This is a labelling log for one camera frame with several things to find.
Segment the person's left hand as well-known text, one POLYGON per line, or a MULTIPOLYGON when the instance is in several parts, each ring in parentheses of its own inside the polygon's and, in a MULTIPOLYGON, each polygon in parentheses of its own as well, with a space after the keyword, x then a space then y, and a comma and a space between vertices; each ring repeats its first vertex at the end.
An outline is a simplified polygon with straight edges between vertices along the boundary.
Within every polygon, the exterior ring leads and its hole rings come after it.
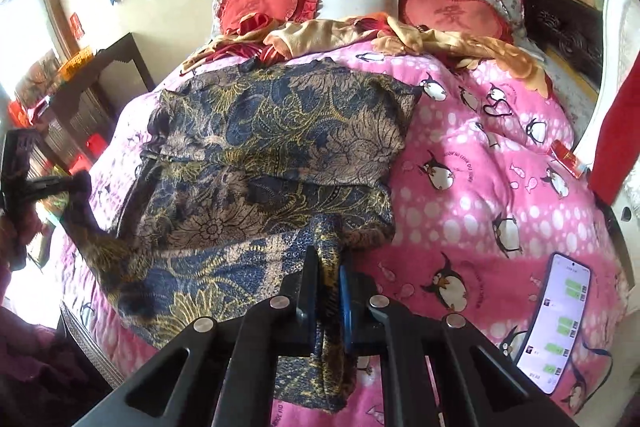
POLYGON ((36 206, 26 207, 21 217, 10 219, 1 211, 1 266, 9 268, 10 262, 17 257, 18 250, 26 247, 34 237, 43 231, 36 206))

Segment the magenta left sleeve forearm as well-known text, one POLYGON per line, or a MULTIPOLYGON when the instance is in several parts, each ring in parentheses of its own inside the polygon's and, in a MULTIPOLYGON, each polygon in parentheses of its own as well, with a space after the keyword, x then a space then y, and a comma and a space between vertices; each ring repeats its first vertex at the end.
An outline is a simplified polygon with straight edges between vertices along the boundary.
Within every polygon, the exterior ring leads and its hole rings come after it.
POLYGON ((1 309, 1 424, 71 426, 112 391, 72 337, 1 309))

